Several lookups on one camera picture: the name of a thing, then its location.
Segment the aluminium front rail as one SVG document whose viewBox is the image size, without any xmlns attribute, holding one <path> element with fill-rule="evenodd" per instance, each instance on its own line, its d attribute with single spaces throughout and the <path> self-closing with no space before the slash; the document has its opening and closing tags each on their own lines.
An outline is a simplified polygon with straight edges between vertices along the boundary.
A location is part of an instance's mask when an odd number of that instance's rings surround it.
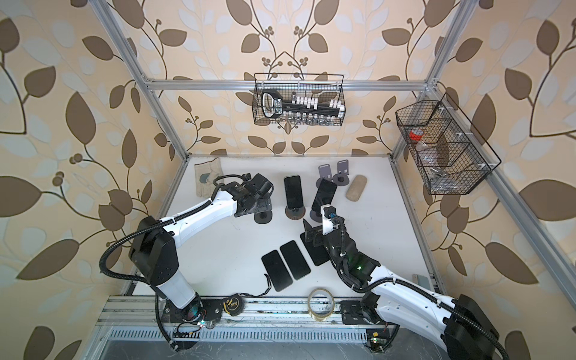
<svg viewBox="0 0 576 360">
<path fill-rule="evenodd" d="M 308 306 L 318 309 L 327 301 L 308 301 L 306 297 L 246 298 L 238 316 L 224 313 L 214 328 L 341 328 L 345 327 L 340 312 L 341 298 L 331 316 L 317 320 Z M 96 324 L 98 326 L 155 326 L 155 297 L 152 295 L 111 296 L 106 301 Z"/>
</svg>

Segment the beige work glove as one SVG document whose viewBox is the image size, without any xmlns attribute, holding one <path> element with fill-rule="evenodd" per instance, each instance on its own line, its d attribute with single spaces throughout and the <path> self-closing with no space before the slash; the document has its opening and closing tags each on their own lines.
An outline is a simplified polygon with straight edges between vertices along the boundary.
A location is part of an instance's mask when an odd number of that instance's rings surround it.
<svg viewBox="0 0 576 360">
<path fill-rule="evenodd" d="M 197 163 L 193 166 L 193 169 L 195 175 L 196 195 L 203 199 L 209 198 L 215 189 L 213 181 L 224 174 L 220 158 L 216 157 L 210 161 Z"/>
</svg>

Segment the grey blue device on rail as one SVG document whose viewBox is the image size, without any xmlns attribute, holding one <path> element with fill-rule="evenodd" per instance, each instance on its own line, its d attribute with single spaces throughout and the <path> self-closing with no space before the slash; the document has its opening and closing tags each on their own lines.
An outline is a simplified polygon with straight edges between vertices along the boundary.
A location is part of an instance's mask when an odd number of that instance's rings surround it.
<svg viewBox="0 0 576 360">
<path fill-rule="evenodd" d="M 432 290 L 433 286 L 431 285 L 430 279 L 428 278 L 428 276 L 424 276 L 421 274 L 413 274 L 412 275 L 412 282 L 414 284 L 419 285 L 420 287 L 423 287 L 427 290 Z"/>
</svg>

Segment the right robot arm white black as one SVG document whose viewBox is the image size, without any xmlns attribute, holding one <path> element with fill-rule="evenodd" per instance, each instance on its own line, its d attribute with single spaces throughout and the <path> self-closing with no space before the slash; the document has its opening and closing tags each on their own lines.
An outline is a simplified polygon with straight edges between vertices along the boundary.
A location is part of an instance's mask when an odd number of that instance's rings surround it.
<svg viewBox="0 0 576 360">
<path fill-rule="evenodd" d="M 334 206 L 324 205 L 320 212 L 319 226 L 303 222 L 304 240 L 322 248 L 340 280 L 368 302 L 365 320 L 404 327 L 444 349 L 450 359 L 509 358 L 499 332 L 475 300 L 443 295 L 401 277 L 358 250 Z"/>
</svg>

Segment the black yellow tape measure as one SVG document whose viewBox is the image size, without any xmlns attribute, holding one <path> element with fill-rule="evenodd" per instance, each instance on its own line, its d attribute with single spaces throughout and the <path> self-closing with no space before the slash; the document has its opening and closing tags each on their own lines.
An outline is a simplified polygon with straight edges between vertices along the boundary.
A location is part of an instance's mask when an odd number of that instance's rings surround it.
<svg viewBox="0 0 576 360">
<path fill-rule="evenodd" d="M 223 310 L 231 317 L 240 315 L 245 308 L 245 301 L 240 294 L 233 294 L 223 299 Z"/>
</svg>

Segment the black tool in basket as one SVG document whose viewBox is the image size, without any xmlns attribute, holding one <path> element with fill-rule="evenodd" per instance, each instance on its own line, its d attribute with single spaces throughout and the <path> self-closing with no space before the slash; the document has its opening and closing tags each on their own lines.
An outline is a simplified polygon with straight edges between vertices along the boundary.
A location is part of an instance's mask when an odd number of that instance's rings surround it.
<svg viewBox="0 0 576 360">
<path fill-rule="evenodd" d="M 341 100 L 320 96 L 281 94 L 274 89 L 265 89 L 259 96 L 259 109 L 267 119 L 283 119 L 296 122 L 339 122 L 346 115 L 346 106 Z"/>
</svg>

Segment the lilac back right stand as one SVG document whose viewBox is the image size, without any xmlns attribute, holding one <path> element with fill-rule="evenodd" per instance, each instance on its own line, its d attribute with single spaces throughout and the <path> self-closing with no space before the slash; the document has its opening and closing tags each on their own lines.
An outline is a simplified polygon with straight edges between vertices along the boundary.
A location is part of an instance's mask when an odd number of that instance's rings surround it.
<svg viewBox="0 0 576 360">
<path fill-rule="evenodd" d="M 310 218 L 317 223 L 322 223 L 323 219 L 324 219 L 323 210 L 319 210 L 319 211 L 311 210 L 310 211 Z"/>
</svg>

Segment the grey phone stand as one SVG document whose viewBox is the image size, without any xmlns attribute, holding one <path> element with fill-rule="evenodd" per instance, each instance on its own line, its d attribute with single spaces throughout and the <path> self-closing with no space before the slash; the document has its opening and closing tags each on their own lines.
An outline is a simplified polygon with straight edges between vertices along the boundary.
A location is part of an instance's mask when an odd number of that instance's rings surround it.
<svg viewBox="0 0 576 360">
<path fill-rule="evenodd" d="M 316 180 L 316 187 L 319 188 L 321 182 L 326 180 L 332 182 L 332 168 L 329 163 L 325 163 L 318 166 L 319 178 Z"/>
</svg>

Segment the black phone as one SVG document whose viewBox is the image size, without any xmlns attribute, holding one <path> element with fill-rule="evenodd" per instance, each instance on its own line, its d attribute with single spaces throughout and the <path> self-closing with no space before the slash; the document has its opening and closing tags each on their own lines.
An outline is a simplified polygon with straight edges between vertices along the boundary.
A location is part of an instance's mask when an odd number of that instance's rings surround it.
<svg viewBox="0 0 576 360">
<path fill-rule="evenodd" d="M 322 246 L 315 247 L 312 244 L 306 244 L 305 248 L 315 266 L 321 266 L 330 260 L 326 249 Z"/>
<path fill-rule="evenodd" d="M 299 175 L 288 176 L 283 180 L 286 194 L 286 206 L 290 210 L 304 207 L 302 180 Z"/>
<path fill-rule="evenodd" d="M 323 178 L 319 183 L 319 187 L 313 200 L 311 210 L 313 212 L 319 213 L 322 206 L 330 205 L 337 189 L 337 184 L 335 184 L 333 181 L 329 181 L 328 179 Z"/>
</svg>

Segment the phone with green case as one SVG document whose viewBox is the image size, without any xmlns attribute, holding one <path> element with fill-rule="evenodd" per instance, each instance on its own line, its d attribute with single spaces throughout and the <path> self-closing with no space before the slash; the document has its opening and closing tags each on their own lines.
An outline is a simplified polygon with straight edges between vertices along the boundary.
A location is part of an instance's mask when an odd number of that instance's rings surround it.
<svg viewBox="0 0 576 360">
<path fill-rule="evenodd" d="M 295 241 L 280 246 L 286 264 L 295 280 L 300 280 L 311 273 L 311 269 Z"/>
</svg>

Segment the beige oval sponge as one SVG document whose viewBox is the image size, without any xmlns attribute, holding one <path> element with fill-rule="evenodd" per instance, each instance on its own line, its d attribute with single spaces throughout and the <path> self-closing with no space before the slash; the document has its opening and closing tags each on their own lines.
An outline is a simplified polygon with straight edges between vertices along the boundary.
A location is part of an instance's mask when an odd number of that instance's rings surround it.
<svg viewBox="0 0 576 360">
<path fill-rule="evenodd" d="M 351 202 L 358 202 L 365 190 L 367 183 L 368 179 L 366 176 L 357 175 L 349 185 L 349 188 L 346 192 L 346 198 Z"/>
</svg>

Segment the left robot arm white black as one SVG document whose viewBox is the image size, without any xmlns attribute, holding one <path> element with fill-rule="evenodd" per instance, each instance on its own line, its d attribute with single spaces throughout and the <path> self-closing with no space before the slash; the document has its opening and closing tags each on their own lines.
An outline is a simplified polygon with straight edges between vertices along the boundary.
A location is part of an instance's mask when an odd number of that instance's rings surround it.
<svg viewBox="0 0 576 360">
<path fill-rule="evenodd" d="M 245 215 L 258 215 L 272 210 L 274 185 L 256 174 L 220 175 L 213 181 L 210 197 L 174 216 L 160 220 L 144 218 L 136 232 L 112 244 L 99 260 L 100 271 L 109 278 L 147 284 L 154 294 L 166 299 L 182 316 L 192 320 L 202 311 L 201 297 L 179 270 L 178 249 L 186 241 L 216 222 Z M 111 254 L 131 242 L 129 258 L 140 276 L 111 270 Z"/>
</svg>

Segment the dark grey back stand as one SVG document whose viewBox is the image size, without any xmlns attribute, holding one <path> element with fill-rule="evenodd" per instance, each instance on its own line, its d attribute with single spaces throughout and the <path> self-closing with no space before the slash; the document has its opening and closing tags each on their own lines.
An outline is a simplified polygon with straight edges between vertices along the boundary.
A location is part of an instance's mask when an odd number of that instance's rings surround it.
<svg viewBox="0 0 576 360">
<path fill-rule="evenodd" d="M 272 211 L 263 211 L 255 214 L 253 216 L 253 219 L 257 224 L 268 224 L 272 221 L 272 217 L 273 217 Z"/>
</svg>

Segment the clear tape roll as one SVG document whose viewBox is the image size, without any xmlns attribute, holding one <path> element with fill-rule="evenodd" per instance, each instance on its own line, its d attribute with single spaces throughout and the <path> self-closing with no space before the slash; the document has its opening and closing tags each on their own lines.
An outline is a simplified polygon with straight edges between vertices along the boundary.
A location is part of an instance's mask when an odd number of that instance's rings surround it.
<svg viewBox="0 0 576 360">
<path fill-rule="evenodd" d="M 312 319 L 319 322 L 330 318 L 335 311 L 335 306 L 334 296 L 321 287 L 312 290 L 307 297 L 307 312 Z"/>
</svg>

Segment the phone with purple case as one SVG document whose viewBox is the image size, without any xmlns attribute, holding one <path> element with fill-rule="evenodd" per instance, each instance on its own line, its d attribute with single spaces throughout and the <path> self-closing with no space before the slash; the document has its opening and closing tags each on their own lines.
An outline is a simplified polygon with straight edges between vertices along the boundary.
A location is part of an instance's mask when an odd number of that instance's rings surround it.
<svg viewBox="0 0 576 360">
<path fill-rule="evenodd" d="M 277 293 L 285 290 L 293 283 L 293 279 L 277 250 L 263 255 L 261 260 L 267 275 L 271 279 L 272 286 Z"/>
</svg>

